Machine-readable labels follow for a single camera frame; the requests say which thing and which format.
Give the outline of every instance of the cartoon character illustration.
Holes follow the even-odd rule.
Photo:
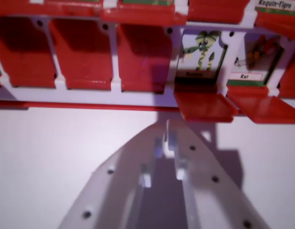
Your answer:
[[[190,57],[191,53],[195,52],[196,50],[199,50],[201,54],[200,54],[200,58],[199,58],[196,70],[201,69],[205,56],[207,55],[207,52],[209,51],[210,47],[216,42],[219,35],[220,35],[220,32],[218,31],[211,31],[209,33],[207,33],[206,31],[201,31],[195,39],[197,46],[185,48],[183,51],[184,56],[181,62],[184,63],[184,58],[186,55]],[[211,55],[209,56],[207,71],[211,69],[214,56],[215,56],[214,52],[212,52]]]
[[[249,70],[252,70],[257,61],[263,57],[272,55],[278,48],[279,44],[276,37],[266,40],[265,36],[261,35],[253,49],[246,54],[246,59],[239,60],[237,57],[234,61],[234,65],[239,68],[241,66],[247,66]]]

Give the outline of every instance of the red plastic edge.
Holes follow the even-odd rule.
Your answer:
[[[172,26],[184,25],[187,16],[175,13],[175,6],[130,4],[118,2],[115,9],[104,9],[101,19],[124,24]]]
[[[48,107],[48,108],[75,108],[75,109],[102,109],[102,110],[130,110],[130,111],[164,111],[164,112],[178,112],[179,111],[178,107],[21,102],[21,101],[1,101],[1,100],[0,100],[0,106],[21,107],[21,108]]]
[[[101,17],[104,21],[140,25],[184,25],[187,16],[175,13],[175,6],[124,4],[115,9],[103,9],[103,0],[64,1],[45,0],[44,4],[31,4],[28,0],[0,0],[0,16],[11,14]]]
[[[103,1],[45,0],[44,4],[31,4],[29,0],[0,0],[0,16],[11,14],[100,16]]]

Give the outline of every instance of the red flap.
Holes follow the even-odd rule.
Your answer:
[[[242,21],[248,0],[190,0],[189,21],[237,24]]]
[[[295,124],[295,109],[266,87],[229,87],[228,98],[255,123]]]
[[[227,122],[238,114],[223,95],[216,93],[174,92],[186,121]]]

